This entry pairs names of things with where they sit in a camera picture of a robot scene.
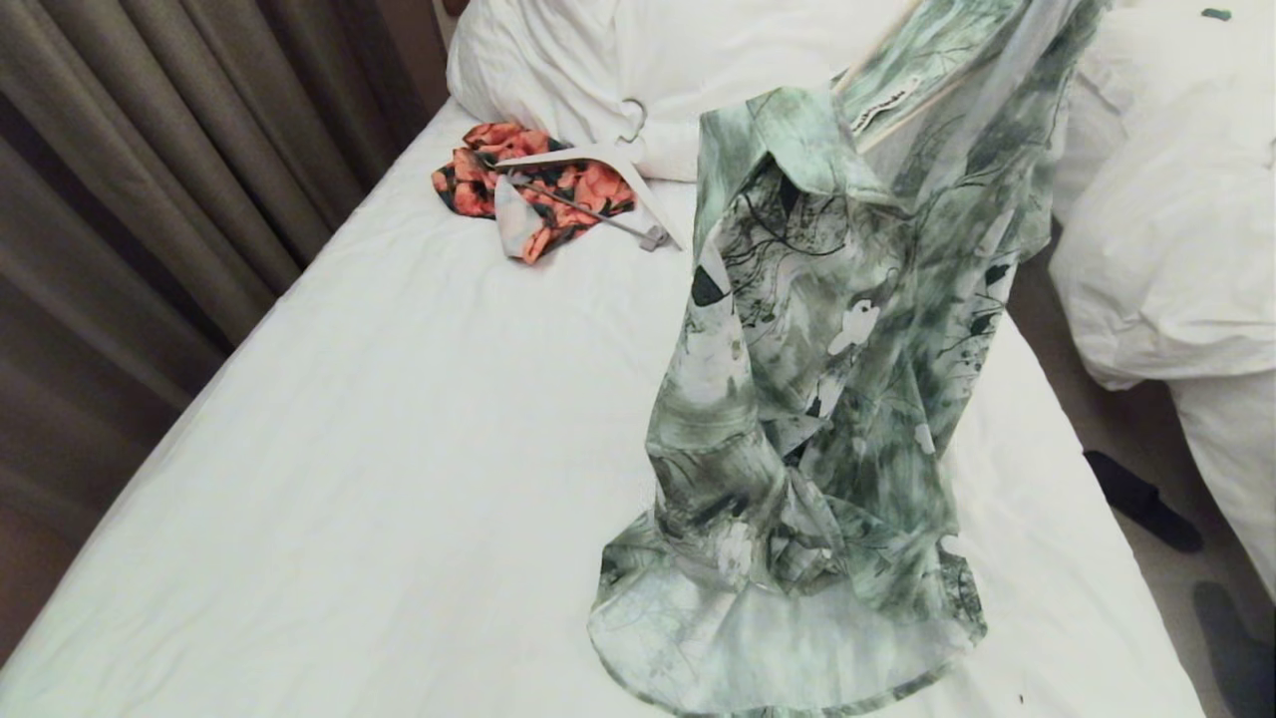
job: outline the black slipper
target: black slipper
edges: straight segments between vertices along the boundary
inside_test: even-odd
[[[1136,477],[1106,454],[1087,451],[1085,455],[1109,506],[1129,517],[1175,551],[1196,553],[1205,548],[1201,532],[1161,502],[1160,490]]]
[[[1199,583],[1192,604],[1210,649],[1213,680],[1235,718],[1276,714],[1276,653],[1245,630],[1228,590]]]

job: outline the bed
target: bed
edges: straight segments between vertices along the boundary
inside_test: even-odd
[[[0,673],[0,715],[658,715],[586,620],[652,501],[690,253],[595,227],[528,268],[403,153],[140,469]],[[694,186],[653,190],[689,230]],[[1007,316],[944,459],[990,633],[880,712],[1202,715]]]
[[[1078,66],[1050,274],[1091,376],[1169,385],[1276,599],[1271,3],[1124,1]]]

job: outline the mattress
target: mattress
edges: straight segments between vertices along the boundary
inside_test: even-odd
[[[430,185],[472,124],[439,112],[157,448],[0,715],[661,714],[586,620],[602,546],[653,499],[692,256],[596,227],[505,259]],[[694,187],[653,189],[689,224]],[[880,715],[1202,715],[1008,319],[944,468],[990,630]]]

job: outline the white pillow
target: white pillow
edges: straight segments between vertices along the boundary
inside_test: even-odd
[[[1202,17],[1208,6],[1143,1],[1104,18],[1077,71],[1120,114],[1127,134],[1203,83],[1240,77],[1271,85],[1271,0],[1266,9],[1253,0],[1220,3],[1233,9],[1228,22]]]
[[[1125,125],[1120,112],[1099,94],[1081,75],[1068,89],[1068,129],[1063,156],[1054,165],[1054,216],[1067,226],[1082,193],[1095,175],[1125,144]]]
[[[702,112],[827,82],[910,5],[476,0],[452,41],[448,87],[484,120],[514,119],[573,144],[625,138],[647,176],[692,181]]]
[[[632,135],[615,80],[620,0],[475,0],[448,51],[448,89],[482,121],[517,121],[572,144]]]
[[[1148,115],[1077,201],[1050,274],[1108,389],[1276,370],[1272,91],[1215,80]]]
[[[1276,372],[1169,386],[1201,478],[1276,601]]]

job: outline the brown curtain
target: brown curtain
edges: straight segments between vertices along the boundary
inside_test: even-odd
[[[425,125],[385,3],[0,3],[0,505],[82,541]]]

